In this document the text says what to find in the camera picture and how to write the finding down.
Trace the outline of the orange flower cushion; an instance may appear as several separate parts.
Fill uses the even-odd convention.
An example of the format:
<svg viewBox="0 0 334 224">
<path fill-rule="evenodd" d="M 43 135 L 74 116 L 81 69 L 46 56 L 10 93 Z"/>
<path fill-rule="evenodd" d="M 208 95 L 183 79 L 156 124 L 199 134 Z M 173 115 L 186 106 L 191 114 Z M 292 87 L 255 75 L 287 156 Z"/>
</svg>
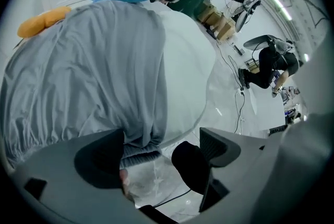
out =
<svg viewBox="0 0 334 224">
<path fill-rule="evenodd" d="M 70 7 L 62 6 L 31 17 L 19 26 L 17 35 L 23 39 L 33 37 L 58 21 L 63 20 L 69 12 L 71 12 Z"/>
</svg>

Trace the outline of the dark green panel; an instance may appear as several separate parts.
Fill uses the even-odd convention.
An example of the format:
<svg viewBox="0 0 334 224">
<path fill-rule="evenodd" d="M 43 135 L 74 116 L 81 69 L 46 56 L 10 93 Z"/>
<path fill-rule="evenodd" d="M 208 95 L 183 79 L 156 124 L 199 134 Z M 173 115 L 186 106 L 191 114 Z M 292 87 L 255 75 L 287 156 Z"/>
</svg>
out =
<svg viewBox="0 0 334 224">
<path fill-rule="evenodd" d="M 203 4 L 203 1 L 204 0 L 179 0 L 175 3 L 168 3 L 167 7 L 195 19 L 196 15 L 199 14 L 198 8 Z"/>
</svg>

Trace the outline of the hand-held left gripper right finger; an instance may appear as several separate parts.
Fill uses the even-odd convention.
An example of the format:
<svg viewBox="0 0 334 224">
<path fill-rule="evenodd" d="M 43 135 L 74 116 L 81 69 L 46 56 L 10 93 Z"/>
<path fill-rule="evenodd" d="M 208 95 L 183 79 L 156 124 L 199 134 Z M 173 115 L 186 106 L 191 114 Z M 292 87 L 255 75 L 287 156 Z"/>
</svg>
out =
<svg viewBox="0 0 334 224">
<path fill-rule="evenodd" d="M 268 138 L 200 129 L 200 150 L 209 178 L 202 216 L 281 216 L 284 207 L 273 176 L 282 133 Z"/>
</svg>

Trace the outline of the grey backpack rig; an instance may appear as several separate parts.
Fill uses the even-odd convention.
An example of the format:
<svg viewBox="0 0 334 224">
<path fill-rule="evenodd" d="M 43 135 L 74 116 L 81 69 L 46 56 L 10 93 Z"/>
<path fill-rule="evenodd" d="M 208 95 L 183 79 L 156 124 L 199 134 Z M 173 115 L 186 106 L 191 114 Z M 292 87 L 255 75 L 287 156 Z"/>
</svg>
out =
<svg viewBox="0 0 334 224">
<path fill-rule="evenodd" d="M 245 0 L 243 3 L 243 10 L 235 23 L 235 31 L 240 32 L 245 25 L 247 19 L 251 17 L 256 8 L 261 4 L 261 0 Z"/>
<path fill-rule="evenodd" d="M 274 52 L 285 54 L 293 49 L 293 44 L 267 34 L 246 41 L 243 47 L 252 51 L 270 48 Z"/>
</svg>

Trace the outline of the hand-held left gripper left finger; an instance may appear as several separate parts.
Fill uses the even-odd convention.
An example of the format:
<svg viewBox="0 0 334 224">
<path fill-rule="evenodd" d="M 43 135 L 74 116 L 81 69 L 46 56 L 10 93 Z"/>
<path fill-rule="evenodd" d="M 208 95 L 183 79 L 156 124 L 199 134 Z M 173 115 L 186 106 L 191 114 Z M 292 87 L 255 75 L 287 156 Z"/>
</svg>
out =
<svg viewBox="0 0 334 224">
<path fill-rule="evenodd" d="M 117 129 L 45 147 L 17 167 L 15 185 L 49 224 L 135 224 L 122 192 L 123 146 Z"/>
</svg>

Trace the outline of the grey shorts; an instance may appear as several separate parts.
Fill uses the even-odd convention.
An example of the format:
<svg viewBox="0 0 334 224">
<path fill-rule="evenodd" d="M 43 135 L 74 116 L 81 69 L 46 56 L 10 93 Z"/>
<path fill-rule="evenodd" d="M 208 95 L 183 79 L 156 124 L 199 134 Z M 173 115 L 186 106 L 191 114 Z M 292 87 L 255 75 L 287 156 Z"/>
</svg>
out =
<svg viewBox="0 0 334 224">
<path fill-rule="evenodd" d="M 25 40 L 4 68 L 0 134 L 12 168 L 47 146 L 122 129 L 121 168 L 161 156 L 167 93 L 165 29 L 120 1 L 75 8 Z"/>
</svg>

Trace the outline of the cardboard box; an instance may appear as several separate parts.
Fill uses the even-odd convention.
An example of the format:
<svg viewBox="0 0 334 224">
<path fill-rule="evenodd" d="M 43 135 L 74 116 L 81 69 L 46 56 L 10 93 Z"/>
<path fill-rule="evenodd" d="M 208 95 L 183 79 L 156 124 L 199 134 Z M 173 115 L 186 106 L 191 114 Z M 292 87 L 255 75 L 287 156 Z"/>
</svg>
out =
<svg viewBox="0 0 334 224">
<path fill-rule="evenodd" d="M 214 5 L 209 5 L 202 13 L 197 16 L 197 20 L 202 24 L 213 26 L 218 23 L 222 15 L 223 13 L 217 10 Z"/>
<path fill-rule="evenodd" d="M 208 33 L 213 39 L 224 41 L 235 34 L 235 21 L 223 16 L 212 30 L 208 29 Z"/>
</svg>

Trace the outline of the person's left hand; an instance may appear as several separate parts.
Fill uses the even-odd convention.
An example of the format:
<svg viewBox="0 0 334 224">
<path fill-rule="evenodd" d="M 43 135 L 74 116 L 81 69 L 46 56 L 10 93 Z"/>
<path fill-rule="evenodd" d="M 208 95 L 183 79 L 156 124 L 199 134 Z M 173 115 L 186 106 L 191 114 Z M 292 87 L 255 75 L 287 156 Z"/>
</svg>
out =
<svg viewBox="0 0 334 224">
<path fill-rule="evenodd" d="M 120 181 L 122 184 L 123 194 L 125 196 L 128 196 L 129 195 L 129 189 L 128 189 L 129 181 L 128 181 L 128 172 L 126 169 L 120 170 Z"/>
</svg>

